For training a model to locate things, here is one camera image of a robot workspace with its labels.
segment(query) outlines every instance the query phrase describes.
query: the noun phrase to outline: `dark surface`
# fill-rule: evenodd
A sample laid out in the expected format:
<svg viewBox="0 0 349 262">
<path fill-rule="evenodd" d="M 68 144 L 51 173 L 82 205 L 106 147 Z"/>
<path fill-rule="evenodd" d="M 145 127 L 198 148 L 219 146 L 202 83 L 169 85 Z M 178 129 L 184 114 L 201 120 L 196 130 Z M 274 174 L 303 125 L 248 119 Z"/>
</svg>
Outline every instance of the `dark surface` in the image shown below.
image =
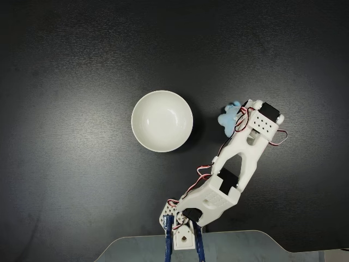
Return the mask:
<svg viewBox="0 0 349 262">
<path fill-rule="evenodd" d="M 166 199 L 225 140 L 221 108 L 249 98 L 280 110 L 290 137 L 207 230 L 261 230 L 293 252 L 349 246 L 348 5 L 189 2 L 1 3 L 1 261 L 93 261 L 119 237 L 163 234 Z M 170 153 L 130 125 L 161 89 L 194 114 Z"/>
</svg>

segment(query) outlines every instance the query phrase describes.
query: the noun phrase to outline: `blue plush toy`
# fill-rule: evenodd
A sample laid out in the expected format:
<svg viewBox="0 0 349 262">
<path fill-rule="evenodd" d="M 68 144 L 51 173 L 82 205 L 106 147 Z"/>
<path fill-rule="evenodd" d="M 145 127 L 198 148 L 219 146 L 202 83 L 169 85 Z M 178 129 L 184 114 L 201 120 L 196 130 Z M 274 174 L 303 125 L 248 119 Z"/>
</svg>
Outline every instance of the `blue plush toy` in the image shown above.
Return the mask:
<svg viewBox="0 0 349 262">
<path fill-rule="evenodd" d="M 231 135 L 233 134 L 236 125 L 234 118 L 236 117 L 236 114 L 238 113 L 240 107 L 241 104 L 238 101 L 235 101 L 233 104 L 227 105 L 224 108 L 224 110 L 226 111 L 225 114 L 222 114 L 218 117 L 218 123 L 221 126 L 225 127 L 224 133 L 227 137 L 231 137 Z"/>
</svg>

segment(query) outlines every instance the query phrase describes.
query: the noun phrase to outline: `white robotic arm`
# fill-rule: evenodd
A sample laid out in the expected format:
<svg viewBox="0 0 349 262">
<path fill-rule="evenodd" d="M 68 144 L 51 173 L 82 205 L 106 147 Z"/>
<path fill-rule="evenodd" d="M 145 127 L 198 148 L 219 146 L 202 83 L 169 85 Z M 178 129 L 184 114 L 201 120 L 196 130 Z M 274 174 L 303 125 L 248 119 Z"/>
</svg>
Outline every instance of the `white robotic arm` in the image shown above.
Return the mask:
<svg viewBox="0 0 349 262">
<path fill-rule="evenodd" d="M 184 194 L 177 204 L 177 211 L 182 211 L 201 227 L 237 204 L 264 149 L 284 121 L 284 116 L 277 109 L 260 100 L 249 100 L 243 108 L 246 111 L 237 115 L 237 120 L 241 119 L 240 125 L 229 144 L 213 159 L 212 176 L 200 188 Z M 247 142 L 248 139 L 253 139 L 252 144 Z M 242 158 L 238 177 L 223 167 L 237 154 Z"/>
</svg>

